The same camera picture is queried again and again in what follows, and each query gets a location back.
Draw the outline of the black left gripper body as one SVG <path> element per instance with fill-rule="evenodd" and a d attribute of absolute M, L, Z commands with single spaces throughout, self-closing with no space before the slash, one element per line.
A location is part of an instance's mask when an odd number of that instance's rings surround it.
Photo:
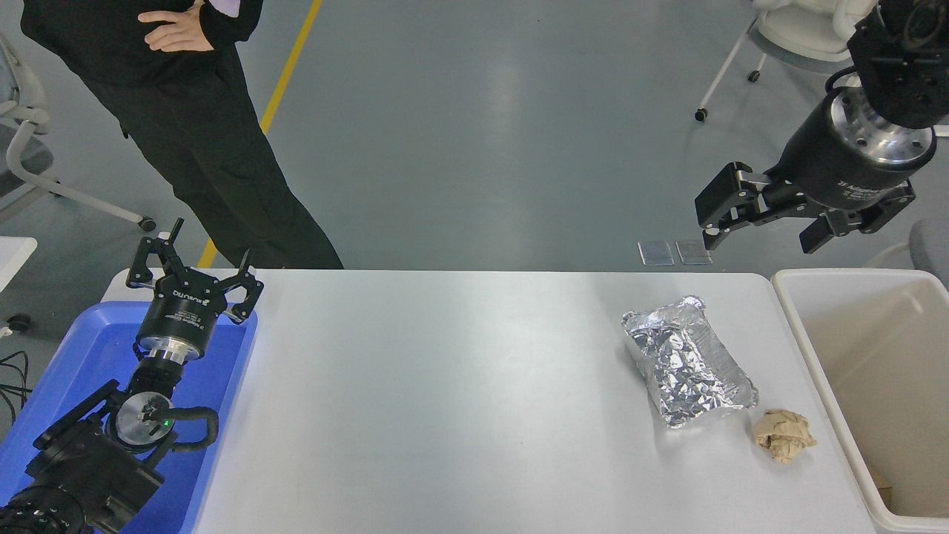
<path fill-rule="evenodd" d="M 183 280 L 175 274 L 160 277 L 139 329 L 140 347 L 150 348 L 157 339 L 175 338 L 193 348 L 206 348 L 226 307 L 217 281 L 193 269 L 185 270 Z"/>

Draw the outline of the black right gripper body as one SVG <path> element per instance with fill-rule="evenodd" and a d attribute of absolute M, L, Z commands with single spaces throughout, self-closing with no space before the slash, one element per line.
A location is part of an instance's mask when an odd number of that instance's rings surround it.
<path fill-rule="evenodd" d="M 864 93 L 829 93 L 768 174 L 839 210 L 878 202 L 922 166 L 922 132 L 892 124 Z"/>

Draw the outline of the person's hand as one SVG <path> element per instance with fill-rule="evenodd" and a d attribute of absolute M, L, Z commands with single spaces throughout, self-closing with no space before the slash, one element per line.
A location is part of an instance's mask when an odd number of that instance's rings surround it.
<path fill-rule="evenodd" d="M 184 11 L 146 11 L 140 13 L 138 21 L 143 24 L 159 24 L 145 35 L 145 43 L 152 51 L 162 52 L 210 52 L 214 46 L 205 36 L 200 23 L 204 1 L 194 1 Z"/>

